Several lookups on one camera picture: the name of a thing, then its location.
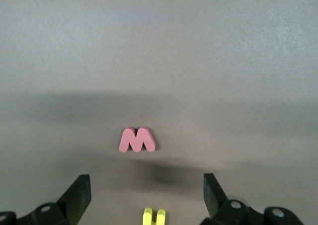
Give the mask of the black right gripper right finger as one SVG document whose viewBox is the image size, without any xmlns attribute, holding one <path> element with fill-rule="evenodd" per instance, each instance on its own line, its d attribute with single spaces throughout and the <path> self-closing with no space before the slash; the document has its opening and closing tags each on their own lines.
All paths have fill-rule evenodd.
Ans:
<svg viewBox="0 0 318 225">
<path fill-rule="evenodd" d="M 204 202 L 209 217 L 204 225 L 303 225 L 290 210 L 267 207 L 259 213 L 240 200 L 229 199 L 212 173 L 203 176 Z"/>
</svg>

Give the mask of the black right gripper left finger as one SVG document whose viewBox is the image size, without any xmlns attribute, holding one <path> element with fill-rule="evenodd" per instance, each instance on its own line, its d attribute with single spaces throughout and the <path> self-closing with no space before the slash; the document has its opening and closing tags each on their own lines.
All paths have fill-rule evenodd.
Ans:
<svg viewBox="0 0 318 225">
<path fill-rule="evenodd" d="M 77 225 L 90 202 L 90 176 L 83 174 L 56 202 L 42 204 L 20 218 L 13 211 L 3 211 L 0 213 L 0 223 L 2 225 Z"/>
</svg>

